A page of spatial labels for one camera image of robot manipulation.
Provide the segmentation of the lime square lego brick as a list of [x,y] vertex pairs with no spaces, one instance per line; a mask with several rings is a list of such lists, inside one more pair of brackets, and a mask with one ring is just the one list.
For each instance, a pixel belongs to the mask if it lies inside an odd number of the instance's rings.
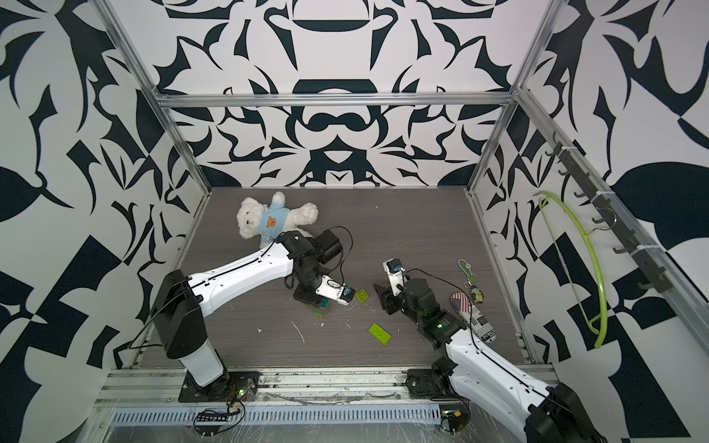
[[367,302],[367,300],[369,300],[369,293],[364,289],[359,290],[358,292],[356,292],[356,299],[360,303],[364,304],[365,302]]

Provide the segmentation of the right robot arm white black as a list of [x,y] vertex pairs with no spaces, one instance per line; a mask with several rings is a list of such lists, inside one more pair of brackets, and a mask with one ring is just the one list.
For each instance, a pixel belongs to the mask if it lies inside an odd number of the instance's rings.
[[605,442],[578,395],[559,382],[551,386],[500,356],[470,326],[441,307],[424,279],[376,284],[382,309],[403,313],[434,349],[432,391],[419,396],[456,396],[476,404],[522,442]]

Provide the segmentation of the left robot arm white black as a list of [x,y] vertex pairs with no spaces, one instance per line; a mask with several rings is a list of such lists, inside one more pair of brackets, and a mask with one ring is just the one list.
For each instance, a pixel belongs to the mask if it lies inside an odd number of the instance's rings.
[[241,295],[284,279],[293,299],[315,306],[324,299],[349,305],[355,291],[330,277],[326,265],[343,254],[340,239],[327,230],[317,237],[299,231],[279,234],[257,252],[216,269],[184,275],[170,272],[151,310],[162,348],[201,389],[223,387],[230,376],[210,343],[206,317]]

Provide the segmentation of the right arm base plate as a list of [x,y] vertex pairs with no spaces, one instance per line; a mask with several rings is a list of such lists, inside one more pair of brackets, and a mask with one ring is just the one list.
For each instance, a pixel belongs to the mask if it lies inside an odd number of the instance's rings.
[[452,369],[445,370],[439,367],[409,369],[406,372],[405,385],[413,398],[432,401],[458,399],[459,395],[450,381],[452,373]]

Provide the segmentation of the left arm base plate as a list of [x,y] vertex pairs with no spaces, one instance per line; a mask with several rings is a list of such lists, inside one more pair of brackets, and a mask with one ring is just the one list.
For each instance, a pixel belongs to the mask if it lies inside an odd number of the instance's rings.
[[217,380],[201,387],[188,372],[183,381],[178,401],[181,403],[232,402],[258,391],[260,371],[234,371],[223,373]]

